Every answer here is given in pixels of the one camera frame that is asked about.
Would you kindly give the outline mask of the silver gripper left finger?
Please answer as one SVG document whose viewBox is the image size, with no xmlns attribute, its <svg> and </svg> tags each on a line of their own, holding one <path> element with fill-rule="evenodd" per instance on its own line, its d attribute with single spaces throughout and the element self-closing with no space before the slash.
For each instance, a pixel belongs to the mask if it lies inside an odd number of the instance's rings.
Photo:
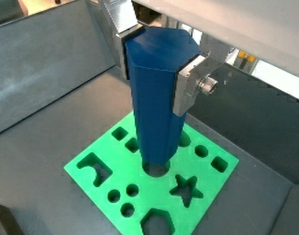
<svg viewBox="0 0 299 235">
<path fill-rule="evenodd" d="M 111 24 L 113 44 L 119 52 L 121 77 L 128 79 L 125 41 L 141 30 L 131 0 L 97 0 L 103 14 Z"/>
</svg>

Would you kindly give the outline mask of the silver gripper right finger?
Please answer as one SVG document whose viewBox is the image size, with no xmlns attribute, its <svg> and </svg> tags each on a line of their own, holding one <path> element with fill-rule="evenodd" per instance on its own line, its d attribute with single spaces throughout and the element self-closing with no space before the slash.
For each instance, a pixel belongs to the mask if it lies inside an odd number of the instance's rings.
<svg viewBox="0 0 299 235">
<path fill-rule="evenodd" d="M 200 50 L 177 73 L 172 102 L 177 117 L 192 107 L 199 93 L 213 93 L 217 81 L 211 73 L 232 56 L 232 46 L 207 34 L 201 35 Z"/>
</svg>

